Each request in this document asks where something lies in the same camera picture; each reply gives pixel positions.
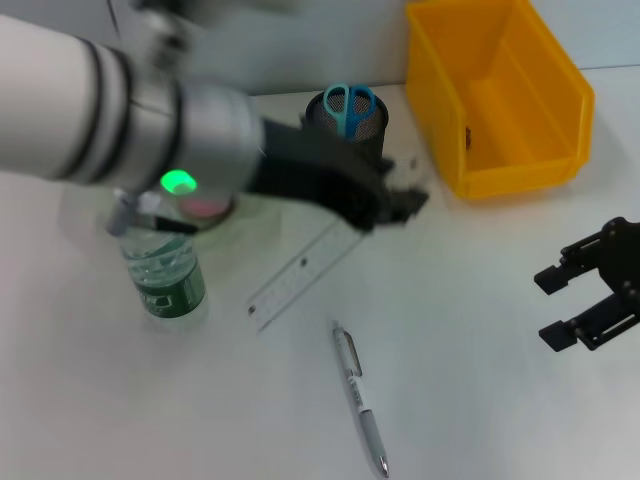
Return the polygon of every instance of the white wall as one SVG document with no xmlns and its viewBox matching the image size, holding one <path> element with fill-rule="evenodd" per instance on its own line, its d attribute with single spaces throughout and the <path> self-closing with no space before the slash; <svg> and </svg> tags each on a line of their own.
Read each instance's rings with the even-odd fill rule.
<svg viewBox="0 0 640 480">
<path fill-rule="evenodd" d="M 114 0 L 125 38 L 137 21 L 127 1 Z M 298 3 L 296 16 L 229 12 L 201 35 L 192 73 L 252 93 L 402 81 L 405 0 Z M 579 67 L 640 64 L 640 0 L 533 3 Z M 0 12 L 117 44 L 106 0 L 0 0 Z"/>
</svg>

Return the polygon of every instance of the white robotic arm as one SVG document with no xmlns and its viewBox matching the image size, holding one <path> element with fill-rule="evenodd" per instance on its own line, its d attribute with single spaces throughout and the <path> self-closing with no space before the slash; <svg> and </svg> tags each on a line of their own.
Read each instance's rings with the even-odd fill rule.
<svg viewBox="0 0 640 480">
<path fill-rule="evenodd" d="M 380 165 L 336 135 L 263 120 L 239 92 L 180 83 L 174 67 L 187 42 L 172 34 L 182 19 L 172 22 L 182 13 L 165 8 L 184 2 L 143 3 L 164 5 L 142 66 L 0 16 L 0 170 L 118 187 L 131 198 L 182 172 L 188 182 L 178 178 L 175 194 L 310 201 L 364 231 L 422 207 L 426 194 L 388 191 Z"/>
</svg>

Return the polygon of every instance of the white table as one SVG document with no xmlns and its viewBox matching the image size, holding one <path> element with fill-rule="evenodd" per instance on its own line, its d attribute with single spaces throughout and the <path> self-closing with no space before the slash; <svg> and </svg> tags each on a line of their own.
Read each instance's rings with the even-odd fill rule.
<svg viewBox="0 0 640 480">
<path fill-rule="evenodd" d="M 594 274 L 547 297 L 533 275 L 605 221 L 640 220 L 640 68 L 587 77 L 598 106 L 578 179 L 474 206 L 433 173 L 402 89 L 378 89 L 387 152 L 419 156 L 432 200 L 262 333 L 244 300 L 331 215 L 282 205 L 281 225 L 251 230 L 234 262 L 203 250 L 210 321 L 167 336 L 141 327 L 115 249 L 92 246 L 69 202 L 84 194 L 0 177 L 0 478 L 374 478 L 332 318 L 356 340 L 392 478 L 637 478 L 640 328 L 595 353 L 555 354 L 537 335 L 607 290 Z M 295 123 L 310 98 L 257 101 Z"/>
</svg>

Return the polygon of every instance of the blue scissors handle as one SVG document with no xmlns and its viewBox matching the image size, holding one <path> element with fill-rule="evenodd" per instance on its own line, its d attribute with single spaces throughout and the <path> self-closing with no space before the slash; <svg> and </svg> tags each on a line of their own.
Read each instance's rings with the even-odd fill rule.
<svg viewBox="0 0 640 480">
<path fill-rule="evenodd" d="M 358 97 L 369 98 L 369 108 L 366 112 L 356 113 L 356 100 L 358 99 Z M 356 136 L 356 131 L 358 130 L 358 125 L 360 125 L 360 122 L 369 118 L 376 111 L 376 96 L 366 85 L 356 85 L 354 87 L 351 87 L 351 90 L 349 91 L 348 103 L 349 106 L 347 108 L 345 137 L 348 139 L 353 139 Z"/>
<path fill-rule="evenodd" d="M 329 104 L 329 97 L 331 97 L 332 95 L 335 95 L 336 92 L 338 92 L 338 94 L 340 92 L 344 92 L 344 105 L 342 107 L 342 111 L 338 112 L 336 111 L 330 104 Z M 322 102 L 324 104 L 324 109 L 327 111 L 327 113 L 329 115 L 331 115 L 335 121 L 336 121 L 336 130 L 338 132 L 338 135 L 340 135 L 341 137 L 344 137 L 346 135 L 346 131 L 347 131 L 347 119 L 348 119 L 348 111 L 349 111 L 349 86 L 345 83 L 336 83 L 335 85 L 331 85 L 329 88 L 327 88 L 327 90 L 324 92 L 324 98 L 322 99 Z"/>
</svg>

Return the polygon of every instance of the green bottle label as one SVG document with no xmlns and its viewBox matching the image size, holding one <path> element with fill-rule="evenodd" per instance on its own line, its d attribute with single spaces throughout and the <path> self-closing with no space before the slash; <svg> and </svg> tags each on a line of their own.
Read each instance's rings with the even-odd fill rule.
<svg viewBox="0 0 640 480">
<path fill-rule="evenodd" d="M 197 261 L 193 270 L 173 285 L 167 287 L 150 287 L 139 283 L 135 285 L 147 311 L 161 318 L 182 317 L 192 312 L 202 302 L 206 289 Z"/>
</svg>

